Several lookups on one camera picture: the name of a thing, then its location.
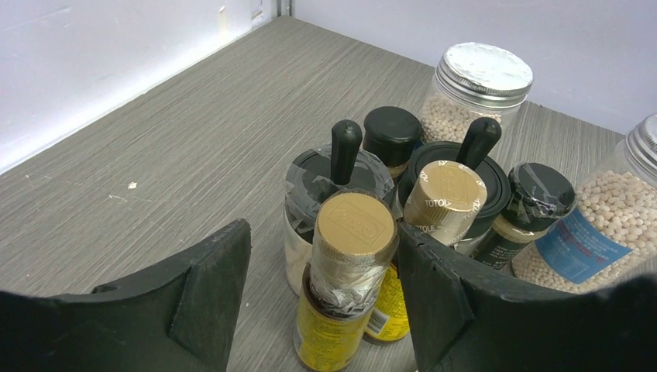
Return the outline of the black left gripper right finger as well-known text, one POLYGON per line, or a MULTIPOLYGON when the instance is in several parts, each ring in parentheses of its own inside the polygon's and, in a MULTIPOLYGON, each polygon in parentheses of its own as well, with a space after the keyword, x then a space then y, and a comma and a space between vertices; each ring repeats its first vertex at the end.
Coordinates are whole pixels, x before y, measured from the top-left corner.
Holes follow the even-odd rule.
POLYGON ((656 276, 569 294, 483 265, 407 223, 398 272, 420 371, 654 371, 656 276))

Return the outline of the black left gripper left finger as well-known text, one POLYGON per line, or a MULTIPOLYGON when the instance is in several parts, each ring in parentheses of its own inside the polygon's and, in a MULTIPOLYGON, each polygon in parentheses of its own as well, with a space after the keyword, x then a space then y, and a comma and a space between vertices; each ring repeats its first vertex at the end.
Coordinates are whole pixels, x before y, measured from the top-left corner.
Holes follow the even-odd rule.
POLYGON ((224 371, 251 254, 236 219, 89 294, 1 293, 3 371, 224 371))

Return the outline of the yellow label bottle taped cap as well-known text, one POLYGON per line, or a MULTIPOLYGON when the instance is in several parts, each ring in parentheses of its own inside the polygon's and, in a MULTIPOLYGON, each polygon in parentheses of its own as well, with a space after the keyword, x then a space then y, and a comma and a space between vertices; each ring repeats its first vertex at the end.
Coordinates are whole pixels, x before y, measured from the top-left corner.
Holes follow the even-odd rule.
POLYGON ((322 203, 293 341, 305 368, 341 371, 349 364, 397 245, 397 223, 375 194, 339 191, 322 203))

